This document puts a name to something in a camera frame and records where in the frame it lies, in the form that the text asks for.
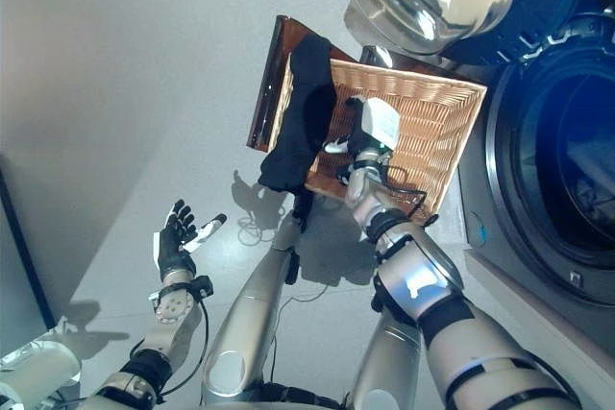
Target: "black joint band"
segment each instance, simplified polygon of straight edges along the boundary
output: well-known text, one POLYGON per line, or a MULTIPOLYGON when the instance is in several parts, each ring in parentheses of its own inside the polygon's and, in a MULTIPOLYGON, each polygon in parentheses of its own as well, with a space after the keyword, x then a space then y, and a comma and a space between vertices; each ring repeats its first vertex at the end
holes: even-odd
POLYGON ((555 388, 535 388, 523 391, 521 393, 514 394, 500 400, 495 405, 489 407, 489 410, 508 410, 509 408, 516 407, 517 405, 527 402, 529 400, 536 400, 538 398, 561 398, 573 405, 577 406, 577 403, 565 392, 555 388))
POLYGON ((446 402, 446 410, 455 408, 453 394, 456 390, 459 389, 462 384, 466 383, 478 374, 484 374, 484 367, 482 365, 477 365, 476 367, 466 370, 453 380, 453 382, 449 385, 449 389, 446 391, 446 396, 444 397, 444 401, 446 402))
POLYGON ((283 386, 278 383, 263 383, 259 388, 260 400, 263 402, 292 402, 316 405, 321 408, 340 410, 342 407, 332 398, 316 396, 305 389, 283 386))
POLYGON ((97 396, 108 398, 114 402, 121 403, 136 410, 152 410, 154 408, 153 396, 147 398, 136 398, 132 394, 111 386, 105 387, 96 393, 97 396))
POLYGON ((418 324, 423 332, 425 344, 429 348, 431 341, 440 331, 466 319, 474 319, 466 300, 460 295, 452 295, 430 307, 419 318, 418 324))
POLYGON ((177 270, 189 271, 192 274, 196 274, 196 264, 192 260, 190 253, 186 250, 166 257, 164 260, 159 261, 160 265, 160 280, 164 281, 170 273, 177 270))
POLYGON ((154 388, 156 394, 162 391, 172 374, 171 365, 157 350, 138 351, 120 372, 143 378, 154 388))
POLYGON ((191 282, 172 283, 159 291, 158 299, 162 300, 162 297, 179 290, 187 291, 198 302, 203 298, 213 295, 213 284, 208 276, 198 276, 191 282))
POLYGON ((376 160, 358 160, 350 165, 343 165, 338 167, 335 172, 335 177, 341 184, 348 184, 350 174, 359 168, 373 168, 382 177, 382 164, 376 160))
POLYGON ((288 264, 288 272, 286 273, 286 280, 284 281, 286 285, 294 285, 297 281, 297 277, 299 277, 299 263, 300 257, 293 251, 290 254, 290 264, 288 264))
POLYGON ((514 365, 516 369, 536 369, 531 362, 523 359, 517 359, 516 357, 511 358, 510 362, 512 362, 512 365, 514 365))
POLYGON ((406 314, 406 312, 395 302, 395 300, 393 300, 393 297, 391 297, 384 285, 382 285, 381 278, 378 275, 374 276, 374 287, 376 288, 375 298, 378 299, 378 305, 386 306, 393 316, 393 319, 401 324, 416 326, 416 322, 414 322, 414 320, 406 314))
POLYGON ((384 304, 382 304, 381 299, 378 298, 378 294, 375 294, 374 297, 372 298, 371 305, 372 305, 372 309, 374 310, 374 312, 378 312, 379 314, 384 309, 384 304))
POLYGON ((387 232, 389 229, 397 226, 401 223, 407 223, 408 219, 405 213, 399 208, 392 208, 390 210, 378 213, 369 223, 369 226, 365 229, 365 233, 370 242, 375 244, 380 239, 381 235, 387 232))
POLYGON ((400 240, 395 242, 395 244, 393 244, 390 249, 384 252, 384 254, 376 252, 376 260, 378 261, 378 264, 382 264, 383 261, 386 261, 388 258, 393 256, 395 253, 397 253, 398 250, 402 249, 406 245, 406 243, 411 240, 412 237, 409 234, 406 234, 400 240))

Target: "black cable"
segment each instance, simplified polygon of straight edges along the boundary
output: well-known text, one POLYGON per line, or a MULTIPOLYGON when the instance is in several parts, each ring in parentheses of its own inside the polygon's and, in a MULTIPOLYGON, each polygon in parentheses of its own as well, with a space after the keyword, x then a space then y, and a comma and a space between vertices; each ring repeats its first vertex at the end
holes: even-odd
POLYGON ((136 350, 138 349, 139 346, 141 346, 143 344, 143 342, 145 341, 145 338, 143 338, 141 341, 139 341, 138 343, 136 343, 133 348, 131 349, 131 351, 128 353, 128 357, 129 358, 133 358, 133 356, 135 355, 136 350))
POLYGON ((342 403, 340 405, 340 408, 342 410, 346 410, 346 408, 348 408, 348 400, 350 399, 350 391, 348 393, 346 393, 346 395, 344 396, 344 399, 342 400, 342 403))
POLYGON ((312 298, 308 298, 307 300, 300 300, 300 299, 295 298, 295 297, 290 297, 288 300, 286 300, 284 302, 284 304, 282 305, 282 307, 278 311, 278 320, 276 321, 276 328, 273 330, 273 340, 271 340, 271 344, 274 345, 274 348, 273 348, 273 358, 272 358, 272 364, 271 364, 271 374, 270 374, 270 381, 271 382, 273 382, 273 372, 274 372, 274 369, 276 367, 276 355, 277 355, 277 352, 278 352, 278 337, 276 336, 276 333, 278 332, 278 326, 280 325, 280 318, 282 316, 282 311, 284 310, 285 307, 288 306, 288 304, 291 301, 296 301, 296 302, 312 302, 312 301, 316 301, 316 300, 318 300, 320 297, 322 297, 325 294, 325 292, 327 291, 328 288, 329 288, 329 285, 325 285, 325 288, 323 288, 316 296, 314 296, 312 298))
POLYGON ((208 344, 209 344, 209 315, 208 315, 208 311, 205 309, 203 300, 200 300, 199 304, 201 305, 201 309, 203 310, 203 315, 205 316, 205 344, 203 345, 203 350, 201 351, 201 357, 199 357, 199 362, 196 364, 196 367, 194 368, 194 370, 180 384, 169 389, 168 391, 164 391, 163 393, 160 393, 161 398, 164 396, 168 396, 171 393, 174 393, 175 391, 180 389, 182 386, 184 386, 199 371, 199 369, 201 368, 201 365, 203 364, 203 361, 205 360, 205 353, 208 349, 208 344))
POLYGON ((538 357, 533 352, 526 350, 526 354, 529 355, 529 357, 531 357, 531 359, 534 362, 536 362, 540 367, 545 369, 555 379, 555 381, 557 381, 557 383, 562 388, 564 388, 564 391, 566 391, 566 394, 568 394, 568 396, 570 396, 571 399, 575 401, 575 404, 577 405, 579 409, 583 408, 580 403, 580 399, 578 398, 578 395, 573 389, 573 387, 568 383, 568 381, 566 381, 566 379, 564 379, 564 377, 561 374, 557 372, 556 369, 554 369, 551 365, 549 365, 549 363, 545 359, 538 357))
POLYGON ((273 383, 273 371, 276 369, 276 356, 278 355, 278 338, 273 335, 273 358, 271 359, 271 374, 269 381, 273 383))
POLYGON ((60 398, 59 408, 65 408, 65 409, 67 409, 69 405, 72 405, 74 403, 83 402, 84 400, 87 399, 87 398, 73 398, 71 400, 66 400, 66 398, 64 397, 64 394, 62 394, 60 391, 56 391, 56 394, 60 398))
POLYGON ((402 167, 392 167, 389 165, 382 165, 381 166, 381 175, 383 177, 383 183, 384 186, 390 190, 390 191, 395 191, 398 194, 406 194, 408 196, 420 196, 420 199, 418 200, 418 202, 410 202, 411 204, 414 204, 414 207, 412 208, 412 210, 407 214, 407 218, 410 219, 412 218, 412 215, 414 215, 414 213, 416 213, 416 211, 421 208, 423 206, 423 204, 425 203, 425 200, 427 198, 427 192, 426 191, 422 191, 421 189, 406 189, 403 187, 399 187, 396 186, 395 184, 393 184, 392 182, 389 181, 388 179, 388 171, 391 168, 396 168, 396 169, 400 169, 403 170, 406 173, 406 178, 408 177, 408 172, 406 169, 402 168, 402 167))

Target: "wicker basket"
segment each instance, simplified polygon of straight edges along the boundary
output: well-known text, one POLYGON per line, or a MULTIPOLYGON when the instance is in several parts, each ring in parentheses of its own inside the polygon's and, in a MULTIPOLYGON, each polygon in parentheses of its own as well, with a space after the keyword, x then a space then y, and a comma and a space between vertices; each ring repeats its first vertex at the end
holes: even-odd
MULTIPOLYGON (((400 141, 391 159, 389 181, 405 189, 427 192, 412 221, 424 223, 437 213, 479 114, 486 87, 479 84, 395 71, 342 60, 332 60, 337 103, 329 126, 329 139, 350 132, 353 110, 346 100, 353 95, 378 96, 401 114, 400 141)), ((290 102, 292 73, 286 63, 283 88, 274 119, 269 151, 275 147, 283 112, 290 102)), ((307 175, 306 186, 340 199, 345 186, 335 179, 339 166, 351 163, 347 155, 321 151, 307 175)), ((395 195, 409 210, 416 198, 395 195)))

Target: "black garment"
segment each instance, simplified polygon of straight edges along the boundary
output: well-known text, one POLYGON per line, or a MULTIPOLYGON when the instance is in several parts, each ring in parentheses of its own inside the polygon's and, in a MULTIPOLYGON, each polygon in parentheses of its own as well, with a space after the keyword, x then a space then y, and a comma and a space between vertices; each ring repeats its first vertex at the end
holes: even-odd
POLYGON ((260 165, 258 182, 274 191, 303 190, 309 167, 320 151, 331 123, 336 94, 325 38, 309 35, 290 56, 293 90, 274 150, 260 165))

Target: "white wall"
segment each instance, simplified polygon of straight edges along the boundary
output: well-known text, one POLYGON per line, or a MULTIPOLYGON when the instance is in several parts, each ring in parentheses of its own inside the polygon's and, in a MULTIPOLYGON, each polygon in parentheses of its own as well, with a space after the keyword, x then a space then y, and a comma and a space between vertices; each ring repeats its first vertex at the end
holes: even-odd
MULTIPOLYGON (((1 25, 2 11, 0 9, 0 29, 1 25)), ((22 346, 24 341, 33 339, 46 330, 37 300, 12 238, 6 213, 1 205, 0 319, 0 357, 17 349, 22 346)))
POLYGON ((143 255, 138 227, 157 226, 175 195, 224 209, 228 196, 212 199, 229 192, 233 169, 255 176, 260 157, 244 142, 277 13, 358 51, 345 0, 2 3, 4 164, 58 313, 156 154, 166 158, 135 217, 145 223, 109 243, 116 253, 143 255), (180 151, 161 153, 168 136, 184 140, 180 151))

